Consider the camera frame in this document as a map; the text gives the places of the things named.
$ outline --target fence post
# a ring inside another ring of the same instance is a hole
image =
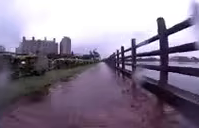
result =
[[[121,47],[121,57],[122,57],[122,70],[125,70],[125,53],[124,53],[124,46]]]
[[[117,50],[117,59],[116,59],[117,67],[119,68],[119,50]]]
[[[136,40],[132,39],[132,72],[136,70]]]
[[[160,85],[166,85],[168,83],[168,36],[166,35],[166,25],[162,17],[157,19],[158,34],[160,41]]]

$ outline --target wooden fence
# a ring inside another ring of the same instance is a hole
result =
[[[143,67],[150,70],[156,70],[160,72],[159,80],[145,77],[145,82],[142,85],[145,89],[154,93],[159,99],[172,105],[176,110],[180,111],[185,117],[190,119],[193,123],[199,126],[199,95],[193,94],[189,91],[185,91],[177,88],[176,86],[168,84],[168,73],[179,73],[184,75],[199,77],[199,68],[193,67],[177,67],[169,66],[169,54],[183,53],[190,51],[197,51],[196,42],[183,44],[180,46],[169,47],[168,36],[177,33],[183,29],[186,29],[191,24],[191,19],[187,19],[173,27],[167,29],[163,18],[157,19],[158,34],[136,44],[135,39],[131,40],[131,47],[125,49],[121,47],[121,51],[117,50],[105,61],[115,67],[118,71],[122,72],[124,76],[130,77],[133,71],[137,67]],[[150,44],[156,40],[159,40],[159,50],[144,52],[137,54],[137,48]],[[137,57],[148,56],[160,56],[160,65],[146,65],[138,64],[140,59]],[[127,70],[127,66],[131,66],[132,70]]]

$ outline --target overcast sky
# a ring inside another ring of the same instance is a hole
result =
[[[130,46],[157,32],[156,19],[164,17],[167,27],[190,16],[191,0],[0,0],[0,45],[10,51],[22,36],[58,42],[72,40],[73,51],[97,48],[103,55]],[[192,28],[169,37],[170,46],[195,41]],[[156,49],[157,43],[139,49]]]

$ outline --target walkway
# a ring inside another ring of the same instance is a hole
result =
[[[60,83],[39,103],[18,105],[1,119],[3,128],[156,128],[154,104],[134,100],[106,64],[100,63],[73,81]]]

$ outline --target vegetation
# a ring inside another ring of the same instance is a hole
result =
[[[37,96],[48,93],[49,85],[57,81],[67,81],[76,74],[89,68],[91,65],[79,66],[70,69],[52,70],[42,76],[24,77],[0,86],[0,107],[10,103],[20,96]]]

